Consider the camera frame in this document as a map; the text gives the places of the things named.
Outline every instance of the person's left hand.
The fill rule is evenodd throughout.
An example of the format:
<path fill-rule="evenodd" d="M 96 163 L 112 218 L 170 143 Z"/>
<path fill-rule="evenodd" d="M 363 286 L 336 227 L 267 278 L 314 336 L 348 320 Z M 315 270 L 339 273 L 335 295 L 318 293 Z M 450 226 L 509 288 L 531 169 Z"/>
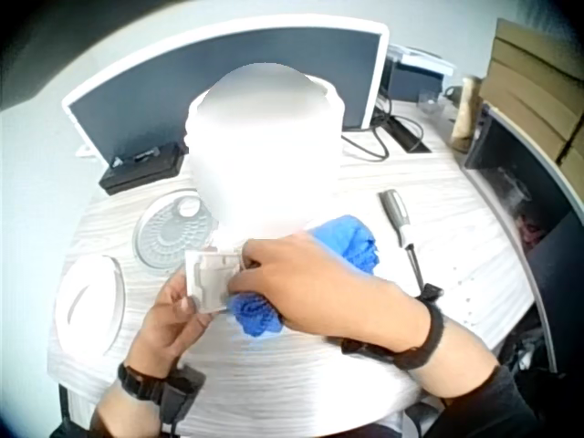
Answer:
<path fill-rule="evenodd" d="M 175 361 L 203 335 L 213 316 L 197 313 L 186 295 L 186 276 L 180 269 L 164 284 L 146 314 L 125 365 L 165 379 Z"/>

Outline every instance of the white container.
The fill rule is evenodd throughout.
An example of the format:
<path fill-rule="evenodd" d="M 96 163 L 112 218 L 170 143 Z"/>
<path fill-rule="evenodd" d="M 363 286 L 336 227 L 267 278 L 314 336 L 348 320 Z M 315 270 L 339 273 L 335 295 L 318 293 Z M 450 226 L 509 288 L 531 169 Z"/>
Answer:
<path fill-rule="evenodd" d="M 189 108 L 203 202 L 235 240 L 303 229 L 339 176 L 345 106 L 327 81 L 278 64 L 234 70 Z"/>

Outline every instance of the hand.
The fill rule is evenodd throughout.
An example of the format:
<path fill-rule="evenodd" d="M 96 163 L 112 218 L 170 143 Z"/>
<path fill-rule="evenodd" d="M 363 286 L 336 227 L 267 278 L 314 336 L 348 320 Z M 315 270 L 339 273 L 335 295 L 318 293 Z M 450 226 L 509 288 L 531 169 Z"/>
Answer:
<path fill-rule="evenodd" d="M 249 240 L 243 249 L 246 269 L 229 283 L 230 292 L 253 291 L 265 296 L 292 329 L 325 336 L 359 339 L 369 313 L 370 296 L 379 283 L 311 235 L 277 240 Z"/>
<path fill-rule="evenodd" d="M 197 313 L 186 295 L 186 276 L 180 269 L 164 284 L 146 314 L 125 360 L 126 366 L 148 376 L 166 378 L 212 319 L 211 314 Z"/>

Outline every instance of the screwdriver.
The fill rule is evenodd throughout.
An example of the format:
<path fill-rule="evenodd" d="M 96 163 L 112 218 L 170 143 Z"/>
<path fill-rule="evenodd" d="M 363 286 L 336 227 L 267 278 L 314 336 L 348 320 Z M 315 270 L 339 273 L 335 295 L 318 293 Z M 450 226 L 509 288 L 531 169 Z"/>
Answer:
<path fill-rule="evenodd" d="M 418 257 L 416 257 L 416 252 L 413 248 L 414 229 L 410 224 L 410 216 L 405 208 L 405 204 L 403 203 L 400 194 L 394 189 L 380 193 L 380 199 L 385 214 L 387 214 L 393 228 L 395 228 L 400 237 L 400 247 L 405 249 L 410 258 L 413 273 L 416 275 L 420 291 L 423 292 L 424 283 L 422 279 L 422 271 L 420 270 Z"/>

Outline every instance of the desk surface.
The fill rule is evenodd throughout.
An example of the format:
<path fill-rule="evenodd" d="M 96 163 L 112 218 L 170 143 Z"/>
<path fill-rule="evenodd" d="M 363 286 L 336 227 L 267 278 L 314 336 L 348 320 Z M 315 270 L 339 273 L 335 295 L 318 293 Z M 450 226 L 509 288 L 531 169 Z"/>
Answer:
<path fill-rule="evenodd" d="M 432 154 L 406 154 L 385 132 L 391 157 L 370 163 L 345 156 L 336 195 L 315 222 L 353 214 L 377 238 L 375 274 L 417 294 L 407 255 L 383 212 L 377 193 L 397 188 L 407 204 L 419 242 L 424 279 L 441 286 L 439 306 L 495 347 L 533 303 L 517 255 L 481 195 L 462 174 L 437 129 L 411 104 L 394 113 L 417 119 Z M 350 137 L 379 148 L 370 133 Z M 346 152 L 354 153 L 350 146 Z M 171 180 L 107 197 L 98 193 L 81 218 L 63 272 L 80 257 L 116 258 L 126 284 L 126 308 L 118 338 L 99 360 L 80 363 L 59 346 L 55 327 L 48 347 L 48 372 L 59 383 L 96 403 L 115 379 L 141 321 L 164 278 L 134 258 L 131 236 L 142 212 L 157 197 L 193 187 L 188 163 Z M 207 375 L 180 434 L 198 436 L 323 435 L 374 422 L 404 409 L 419 395 L 406 373 L 373 360 L 342 356 L 316 336 L 285 329 L 260 339 L 243 334 L 235 319 L 220 315 L 182 360 Z"/>

